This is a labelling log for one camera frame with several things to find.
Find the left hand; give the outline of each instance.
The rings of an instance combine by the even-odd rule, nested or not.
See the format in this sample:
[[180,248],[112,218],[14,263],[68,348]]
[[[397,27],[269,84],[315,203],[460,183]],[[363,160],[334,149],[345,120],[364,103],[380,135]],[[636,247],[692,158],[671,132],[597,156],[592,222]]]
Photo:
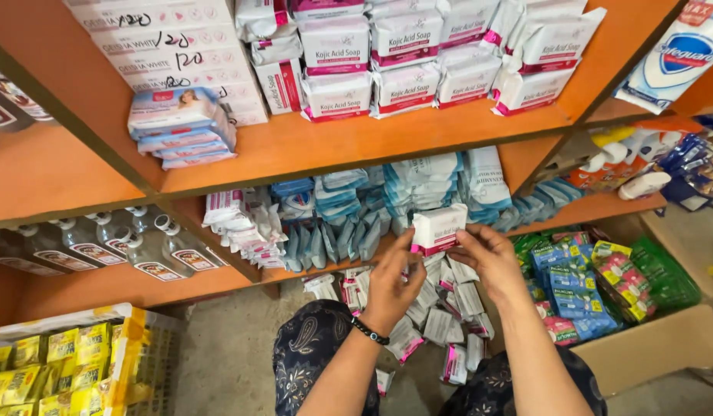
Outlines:
[[[418,297],[426,279],[420,253],[408,251],[415,230],[409,228],[393,243],[369,275],[367,308],[360,319],[380,336],[387,337]],[[400,277],[407,266],[413,272],[404,283]]]

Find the hand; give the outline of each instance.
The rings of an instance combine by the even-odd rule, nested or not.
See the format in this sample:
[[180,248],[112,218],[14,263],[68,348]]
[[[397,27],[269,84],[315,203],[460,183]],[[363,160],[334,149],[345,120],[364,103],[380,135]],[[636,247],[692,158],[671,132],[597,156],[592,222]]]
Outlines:
[[[369,295],[367,308],[360,319],[380,336],[387,337],[405,315],[410,304],[421,292],[426,280],[426,268],[419,253],[408,251],[415,230],[409,228],[398,237],[369,275]],[[413,266],[407,283],[400,273]]]
[[501,313],[503,309],[533,304],[510,240],[481,224],[467,224],[467,230],[458,230],[456,237],[462,247],[449,249],[449,257],[477,272]]

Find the black bracelet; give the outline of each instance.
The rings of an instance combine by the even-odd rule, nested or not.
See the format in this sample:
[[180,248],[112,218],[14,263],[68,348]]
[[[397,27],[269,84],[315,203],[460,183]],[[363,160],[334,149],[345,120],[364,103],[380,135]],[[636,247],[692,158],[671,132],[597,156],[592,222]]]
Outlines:
[[372,341],[376,341],[380,345],[388,345],[390,343],[390,337],[380,337],[375,331],[364,325],[364,322],[361,322],[358,317],[352,316],[351,323]]

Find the concrete floor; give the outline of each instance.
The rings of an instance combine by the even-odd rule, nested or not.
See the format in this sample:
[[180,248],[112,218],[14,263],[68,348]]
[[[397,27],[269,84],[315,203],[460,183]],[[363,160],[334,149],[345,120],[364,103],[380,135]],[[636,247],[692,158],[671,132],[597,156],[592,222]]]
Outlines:
[[[699,247],[704,265],[713,263],[713,210],[687,214],[668,209],[668,223],[688,244]],[[273,415],[274,375],[271,347],[279,326],[313,299],[297,280],[282,284],[282,299],[273,302],[248,288],[225,298],[200,302],[189,313],[175,398],[176,416],[230,414]],[[423,345],[399,367],[383,351],[378,368],[397,373],[385,416],[431,416],[453,389],[439,383],[444,349]],[[611,416],[712,416],[713,388],[686,372],[671,374],[607,399]]]

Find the paisley pants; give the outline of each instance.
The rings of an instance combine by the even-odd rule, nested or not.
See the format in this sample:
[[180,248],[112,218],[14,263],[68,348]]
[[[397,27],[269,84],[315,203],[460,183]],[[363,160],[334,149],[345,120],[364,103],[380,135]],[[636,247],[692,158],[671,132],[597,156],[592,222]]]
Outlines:
[[[349,309],[335,300],[314,300],[279,328],[272,353],[277,416],[296,415],[351,328]],[[606,416],[606,402],[590,368],[569,349],[558,346],[557,350],[593,414]],[[505,352],[482,360],[472,379],[452,394],[439,416],[515,416],[511,375]],[[373,375],[362,416],[379,413],[380,395]]]

